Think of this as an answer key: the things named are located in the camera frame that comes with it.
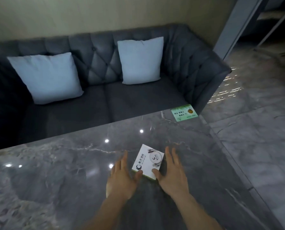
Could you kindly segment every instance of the marble floor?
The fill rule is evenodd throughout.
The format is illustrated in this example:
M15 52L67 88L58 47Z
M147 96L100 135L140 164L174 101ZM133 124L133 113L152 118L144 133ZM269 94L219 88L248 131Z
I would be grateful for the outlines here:
M285 228L285 58L279 65L248 44L201 114L252 196Z

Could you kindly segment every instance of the hand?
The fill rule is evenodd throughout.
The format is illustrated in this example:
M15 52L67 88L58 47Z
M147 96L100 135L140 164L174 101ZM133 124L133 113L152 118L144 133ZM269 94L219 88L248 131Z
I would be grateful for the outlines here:
M162 189L171 196L172 199L180 195L189 194L188 182L186 175L184 173L183 166L179 161L179 157L176 154L176 149L172 149L172 157L169 153L169 147L165 149L166 161L167 161L167 174L166 176L161 175L160 171L157 169L152 169L155 177L158 179L158 182Z
M142 176L142 170L139 170L132 179L127 169L127 151L124 152L123 158L118 160L110 171L110 177L106 184L106 197L116 195L125 201L130 199Z

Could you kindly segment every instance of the light blue throw pillow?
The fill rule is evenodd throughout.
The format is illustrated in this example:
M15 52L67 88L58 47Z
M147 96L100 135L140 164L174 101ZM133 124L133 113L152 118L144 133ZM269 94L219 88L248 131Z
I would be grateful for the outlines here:
M31 93L35 104L79 97L83 94L70 52L55 55L7 57Z
M160 63L163 56L164 38L146 41L118 41L122 66L123 84L141 84L160 79Z

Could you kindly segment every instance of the green printed card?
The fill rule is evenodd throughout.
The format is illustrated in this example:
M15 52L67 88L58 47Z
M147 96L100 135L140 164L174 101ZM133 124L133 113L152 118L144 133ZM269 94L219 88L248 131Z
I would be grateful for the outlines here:
M177 122L198 117L194 108L192 108L190 104L173 108L171 109L171 112Z

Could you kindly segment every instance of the marble table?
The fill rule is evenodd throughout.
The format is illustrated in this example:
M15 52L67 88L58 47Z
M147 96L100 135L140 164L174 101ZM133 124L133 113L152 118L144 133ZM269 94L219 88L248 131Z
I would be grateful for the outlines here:
M176 122L170 110L0 150L0 229L78 228L105 199L109 165L127 150L130 169L142 144L176 148L190 193L226 229L282 229L251 197L208 126L199 118ZM186 226L158 183L143 177L117 229Z

